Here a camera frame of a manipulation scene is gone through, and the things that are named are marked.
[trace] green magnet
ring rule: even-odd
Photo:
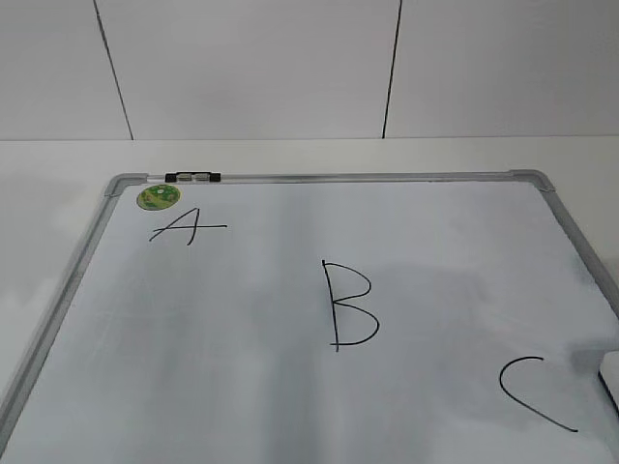
[[[137,206],[142,210],[159,211],[169,208],[181,199],[181,191],[168,184],[145,188],[137,196]]]

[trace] white object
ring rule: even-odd
[[[180,188],[159,213],[121,195],[3,462],[614,462],[580,355],[617,320],[533,186]],[[229,228],[148,242],[194,207]],[[355,304],[381,320],[338,354],[324,257],[371,279]],[[499,389],[532,354],[506,382],[577,434]]]

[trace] white table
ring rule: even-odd
[[[544,171],[619,276],[619,137],[0,142],[0,390],[10,382],[103,188],[122,172]]]

